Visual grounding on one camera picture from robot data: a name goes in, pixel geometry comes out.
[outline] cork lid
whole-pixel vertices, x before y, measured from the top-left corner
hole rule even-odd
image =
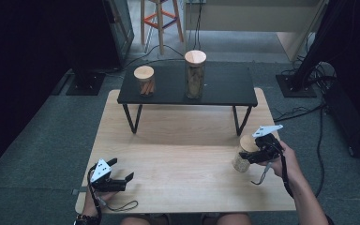
[[[206,61],[206,54],[198,50],[189,51],[184,57],[189,64],[196,67]]]
[[[244,135],[240,141],[241,148],[247,152],[257,152],[259,147],[255,144],[254,138],[250,135]]]
[[[137,67],[134,70],[134,76],[141,82],[148,82],[154,75],[154,69],[149,66]]]

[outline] person's knee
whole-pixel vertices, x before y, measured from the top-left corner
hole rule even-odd
[[[248,214],[234,213],[227,214],[217,221],[217,225],[251,225]]]
[[[122,219],[121,225],[150,225],[150,223],[142,218],[126,217]]]

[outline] human hand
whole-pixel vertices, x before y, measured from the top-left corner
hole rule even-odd
[[[102,201],[106,202],[110,198],[112,198],[118,191],[115,192],[95,192],[95,197],[99,197]],[[95,207],[95,203],[93,202],[92,193],[90,193],[89,187],[87,187],[86,196],[84,199],[84,206],[82,210],[82,214],[89,217],[96,217],[98,215],[98,210]]]
[[[296,158],[296,154],[288,144],[283,141],[279,141],[283,148],[283,156],[286,159],[286,167],[288,172],[289,181],[297,180],[299,177],[303,177],[303,173],[300,170],[299,163]],[[266,166],[268,162],[259,163],[259,165]],[[271,168],[274,170],[274,174],[282,177],[282,162],[280,157],[274,159],[271,164]]]

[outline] small black table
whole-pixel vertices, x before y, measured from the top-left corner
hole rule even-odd
[[[247,67],[219,67],[205,66],[204,88],[202,97],[188,98],[185,94],[186,67],[154,67],[156,92],[151,97],[142,97],[139,86],[133,75],[135,67],[130,67],[123,81],[118,96],[118,103],[122,104],[131,131],[137,132],[143,104],[157,105],[218,105],[232,106],[236,134],[239,136],[247,123],[252,107],[258,102],[254,92],[253,82]],[[136,123],[133,122],[128,110],[128,104],[139,104]],[[242,125],[239,127],[236,106],[248,106]]]

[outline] wooden stool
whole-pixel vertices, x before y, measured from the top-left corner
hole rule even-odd
[[[144,25],[148,24],[154,28],[157,29],[158,36],[159,36],[159,50],[160,54],[163,54],[163,30],[168,28],[169,26],[173,25],[174,23],[177,23],[177,30],[179,33],[180,41],[183,42],[183,31],[181,29],[181,23],[180,23],[180,17],[179,17],[179,9],[177,6],[177,0],[173,1],[173,7],[174,7],[174,15],[163,10],[162,9],[162,3],[168,1],[168,0],[149,0],[150,2],[154,2],[156,4],[156,13],[153,13],[147,17],[144,17],[144,9],[145,9],[145,0],[142,1],[142,45],[145,44],[145,38],[144,38]],[[166,24],[163,24],[163,16],[167,16],[169,18],[172,18],[169,22]],[[152,20],[157,17],[157,23],[152,22]]]

